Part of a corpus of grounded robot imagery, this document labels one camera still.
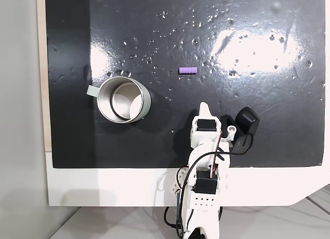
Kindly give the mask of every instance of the red wire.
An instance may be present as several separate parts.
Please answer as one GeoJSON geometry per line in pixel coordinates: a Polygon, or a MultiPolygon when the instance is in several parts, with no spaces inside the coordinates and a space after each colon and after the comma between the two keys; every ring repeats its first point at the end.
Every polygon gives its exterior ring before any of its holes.
{"type": "MultiPolygon", "coordinates": [[[[218,151],[218,147],[219,147],[221,135],[222,135],[222,132],[220,132],[220,135],[219,135],[219,139],[218,139],[218,143],[217,143],[217,147],[216,147],[215,152],[218,151]]],[[[211,172],[211,178],[213,178],[215,176],[215,173],[216,173],[216,157],[217,157],[217,154],[215,153],[214,158],[213,158],[213,169],[212,169],[212,172],[211,172]]]]}

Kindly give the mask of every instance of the mug handle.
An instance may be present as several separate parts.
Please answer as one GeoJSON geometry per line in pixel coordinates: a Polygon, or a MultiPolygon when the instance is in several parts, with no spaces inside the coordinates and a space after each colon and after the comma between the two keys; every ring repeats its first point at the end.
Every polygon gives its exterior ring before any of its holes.
{"type": "Polygon", "coordinates": [[[100,92],[99,87],[88,86],[87,95],[97,97],[99,92],[100,92]]]}

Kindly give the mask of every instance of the cup rim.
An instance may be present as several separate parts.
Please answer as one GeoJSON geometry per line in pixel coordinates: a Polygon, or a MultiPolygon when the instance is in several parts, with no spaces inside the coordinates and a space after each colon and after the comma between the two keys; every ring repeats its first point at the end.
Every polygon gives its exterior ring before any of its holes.
{"type": "Polygon", "coordinates": [[[133,118],[131,118],[131,119],[129,119],[129,120],[122,121],[122,122],[114,121],[114,120],[110,119],[109,117],[107,117],[107,116],[103,113],[102,109],[100,108],[100,99],[99,99],[99,97],[100,97],[100,93],[98,93],[98,95],[97,95],[97,106],[98,106],[98,110],[101,112],[101,114],[102,114],[106,119],[108,119],[108,120],[111,121],[111,122],[119,123],[119,124],[130,123],[130,122],[132,122],[133,120],[135,120],[135,119],[139,116],[139,114],[141,113],[141,111],[142,111],[142,108],[143,108],[143,105],[144,105],[144,95],[143,95],[142,89],[141,89],[140,85],[138,84],[138,82],[137,82],[136,80],[134,80],[134,79],[132,79],[132,78],[128,78],[128,77],[119,77],[119,76],[117,76],[117,77],[112,77],[112,78],[109,78],[109,79],[105,80],[105,81],[102,83],[102,85],[100,86],[100,90],[102,89],[102,87],[103,87],[107,82],[109,82],[110,80],[114,80],[114,79],[127,79],[127,80],[133,82],[133,83],[139,88],[139,91],[140,91],[140,94],[141,94],[141,99],[142,99],[141,107],[140,107],[140,109],[139,109],[139,112],[138,112],[133,118]]]}

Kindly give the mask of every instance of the metal mug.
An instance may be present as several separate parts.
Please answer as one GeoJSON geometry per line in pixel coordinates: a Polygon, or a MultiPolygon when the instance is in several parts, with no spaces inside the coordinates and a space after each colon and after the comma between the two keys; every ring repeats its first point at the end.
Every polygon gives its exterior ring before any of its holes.
{"type": "Polygon", "coordinates": [[[136,122],[149,112],[151,97],[147,88],[128,77],[113,77],[100,88],[88,86],[87,94],[97,98],[101,114],[114,123],[136,122]]]}

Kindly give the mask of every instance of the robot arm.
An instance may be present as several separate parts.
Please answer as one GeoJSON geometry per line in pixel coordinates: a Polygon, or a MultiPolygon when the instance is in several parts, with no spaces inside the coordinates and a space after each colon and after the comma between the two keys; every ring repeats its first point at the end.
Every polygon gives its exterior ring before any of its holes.
{"type": "Polygon", "coordinates": [[[229,148],[232,147],[230,153],[233,155],[244,154],[252,145],[259,120],[248,107],[239,112],[235,121],[228,115],[219,120],[211,115],[206,103],[201,103],[199,115],[194,118],[190,132],[194,150],[187,167],[179,169],[171,187],[173,195],[180,197],[180,238],[188,239],[199,228],[206,239],[219,239],[218,215],[221,197],[228,188],[229,148]]]}

